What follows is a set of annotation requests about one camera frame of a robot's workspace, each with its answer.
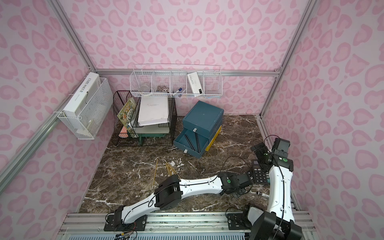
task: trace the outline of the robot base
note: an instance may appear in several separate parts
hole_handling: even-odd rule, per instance
[[[135,222],[129,224],[120,224],[117,227],[113,226],[114,215],[110,214],[107,217],[107,222],[104,225],[104,232],[126,232],[131,231],[136,224],[135,231],[144,231],[147,224],[147,215],[141,216]]]
[[[252,227],[248,219],[243,218],[242,213],[227,214],[229,230],[246,230]]]

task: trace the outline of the black wire basket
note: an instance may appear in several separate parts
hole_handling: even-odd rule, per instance
[[[140,133],[121,133],[123,124],[118,118],[120,110],[124,107],[127,101],[133,98],[136,103],[130,123],[133,129],[138,129],[141,126],[138,124],[140,97],[132,96],[130,91],[116,91],[113,95],[113,113],[114,113],[114,132],[112,136],[113,144],[116,146],[172,146],[175,139],[175,129],[177,122],[176,104],[174,98],[168,98],[168,123],[159,124],[158,127],[169,128],[169,133],[166,134],[140,134]]]

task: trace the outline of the marble floor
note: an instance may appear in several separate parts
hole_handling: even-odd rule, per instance
[[[182,128],[182,117],[178,117],[175,136]],[[224,116],[221,133],[211,149],[200,159],[184,154],[175,147],[116,147],[110,142],[79,212],[108,213],[119,205],[131,205],[146,198],[168,176],[164,160],[184,179],[205,178],[217,174],[225,159],[231,155],[240,156],[251,165],[255,155],[250,147],[262,140],[255,116],[243,115]],[[155,185],[152,188],[157,159]],[[223,170],[244,173],[248,170],[247,164],[232,157]],[[266,209],[268,200],[257,195],[258,191],[269,194],[269,186],[254,185],[249,193],[239,198],[226,194],[188,197],[171,211],[225,211],[229,207],[242,209],[249,202]]]

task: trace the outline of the power bank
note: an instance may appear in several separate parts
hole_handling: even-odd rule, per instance
[[[201,84],[200,84],[199,76],[197,75],[197,72],[187,74],[187,78],[189,81],[189,85],[191,86],[192,93],[204,94],[203,88],[201,87]]]

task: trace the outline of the calculator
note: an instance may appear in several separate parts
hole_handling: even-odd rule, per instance
[[[269,173],[264,173],[257,160],[253,161],[253,171],[255,173],[255,184],[271,184]]]

